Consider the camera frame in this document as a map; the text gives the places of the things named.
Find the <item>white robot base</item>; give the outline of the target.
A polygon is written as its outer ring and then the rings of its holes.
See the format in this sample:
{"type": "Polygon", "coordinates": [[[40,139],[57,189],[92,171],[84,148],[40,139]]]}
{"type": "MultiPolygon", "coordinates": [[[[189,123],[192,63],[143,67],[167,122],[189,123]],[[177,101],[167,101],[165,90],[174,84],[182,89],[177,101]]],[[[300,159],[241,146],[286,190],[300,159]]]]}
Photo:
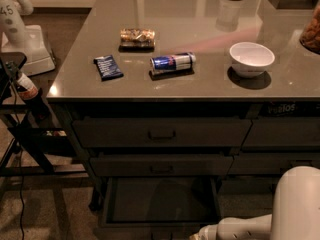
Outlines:
{"type": "Polygon", "coordinates": [[[27,76],[52,71],[56,61],[47,35],[40,25],[26,25],[23,16],[33,13],[30,0],[0,0],[1,51],[26,56],[22,71],[27,76]]]}

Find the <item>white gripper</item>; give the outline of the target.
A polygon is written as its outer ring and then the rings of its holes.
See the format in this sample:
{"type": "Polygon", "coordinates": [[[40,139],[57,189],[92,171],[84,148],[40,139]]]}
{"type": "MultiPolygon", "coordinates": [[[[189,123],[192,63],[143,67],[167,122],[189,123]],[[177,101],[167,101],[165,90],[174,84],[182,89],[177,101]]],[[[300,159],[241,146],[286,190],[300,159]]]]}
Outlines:
{"type": "Polygon", "coordinates": [[[207,225],[202,227],[197,233],[192,234],[189,240],[218,240],[217,231],[217,225],[207,225]]]}

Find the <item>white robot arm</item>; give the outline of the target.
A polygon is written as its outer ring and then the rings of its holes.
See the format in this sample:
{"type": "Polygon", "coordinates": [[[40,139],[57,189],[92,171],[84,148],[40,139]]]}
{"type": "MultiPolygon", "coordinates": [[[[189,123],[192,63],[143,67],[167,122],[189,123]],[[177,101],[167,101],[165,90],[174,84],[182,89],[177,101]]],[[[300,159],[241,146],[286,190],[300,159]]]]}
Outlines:
{"type": "Polygon", "coordinates": [[[288,170],[277,184],[271,214],[224,218],[189,240],[320,240],[320,170],[288,170]]]}

